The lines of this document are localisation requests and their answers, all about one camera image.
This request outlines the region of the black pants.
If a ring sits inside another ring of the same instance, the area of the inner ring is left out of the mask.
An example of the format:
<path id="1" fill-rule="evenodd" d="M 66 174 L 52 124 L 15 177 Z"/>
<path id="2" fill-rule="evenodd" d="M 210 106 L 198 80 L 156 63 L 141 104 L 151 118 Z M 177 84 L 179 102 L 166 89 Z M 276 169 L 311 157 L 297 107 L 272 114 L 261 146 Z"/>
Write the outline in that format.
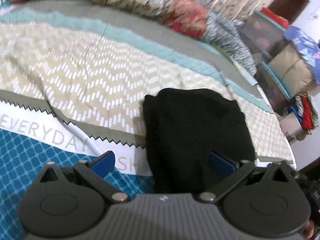
<path id="1" fill-rule="evenodd" d="M 209 89 L 165 88 L 143 101 L 146 156 L 156 193 L 201 193 L 215 183 L 210 153 L 255 161 L 245 115 Z"/>

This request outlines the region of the red clothes pile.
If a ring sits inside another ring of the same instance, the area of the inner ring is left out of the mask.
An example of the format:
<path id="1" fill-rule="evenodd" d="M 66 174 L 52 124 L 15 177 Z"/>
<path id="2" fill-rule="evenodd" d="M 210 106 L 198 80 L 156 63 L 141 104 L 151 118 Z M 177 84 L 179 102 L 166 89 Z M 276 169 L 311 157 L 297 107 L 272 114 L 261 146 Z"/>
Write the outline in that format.
<path id="1" fill-rule="evenodd" d="M 295 96 L 288 112 L 294 113 L 302 128 L 302 131 L 298 133 L 297 140 L 299 141 L 304 140 L 307 135 L 312 134 L 313 130 L 319 127 L 319 111 L 309 92 Z"/>

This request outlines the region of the patterned bedsheet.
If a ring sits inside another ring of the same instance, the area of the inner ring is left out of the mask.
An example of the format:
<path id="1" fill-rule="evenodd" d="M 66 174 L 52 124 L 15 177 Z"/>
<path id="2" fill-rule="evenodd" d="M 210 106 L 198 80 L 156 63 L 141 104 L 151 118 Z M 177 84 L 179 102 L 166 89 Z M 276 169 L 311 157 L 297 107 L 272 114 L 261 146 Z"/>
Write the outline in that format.
<path id="1" fill-rule="evenodd" d="M 113 151 L 109 183 L 150 193 L 142 101 L 164 88 L 237 100 L 260 165 L 291 147 L 268 101 L 214 47 L 153 21 L 73 0 L 38 0 L 1 16 L 1 239 L 24 230 L 17 206 L 48 161 Z"/>

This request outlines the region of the clear plastic storage bins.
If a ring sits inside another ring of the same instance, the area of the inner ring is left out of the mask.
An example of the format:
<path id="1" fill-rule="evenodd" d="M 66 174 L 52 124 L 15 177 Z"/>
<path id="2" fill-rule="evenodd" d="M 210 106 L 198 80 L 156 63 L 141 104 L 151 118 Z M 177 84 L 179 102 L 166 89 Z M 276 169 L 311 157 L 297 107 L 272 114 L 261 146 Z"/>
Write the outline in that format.
<path id="1" fill-rule="evenodd" d="M 299 93 L 317 88 L 318 81 L 311 67 L 276 22 L 255 11 L 239 33 L 255 59 L 254 77 L 277 114 L 283 115 Z"/>

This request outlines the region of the black white patterned cloth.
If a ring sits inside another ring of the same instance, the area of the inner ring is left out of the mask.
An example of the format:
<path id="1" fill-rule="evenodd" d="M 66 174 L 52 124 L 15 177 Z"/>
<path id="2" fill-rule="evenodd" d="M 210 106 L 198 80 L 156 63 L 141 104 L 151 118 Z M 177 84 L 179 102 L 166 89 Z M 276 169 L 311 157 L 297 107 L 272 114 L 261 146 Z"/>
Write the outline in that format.
<path id="1" fill-rule="evenodd" d="M 256 74 L 257 67 L 248 46 L 242 41 L 234 24 L 221 13 L 209 12 L 202 41 L 219 47 L 251 76 Z"/>

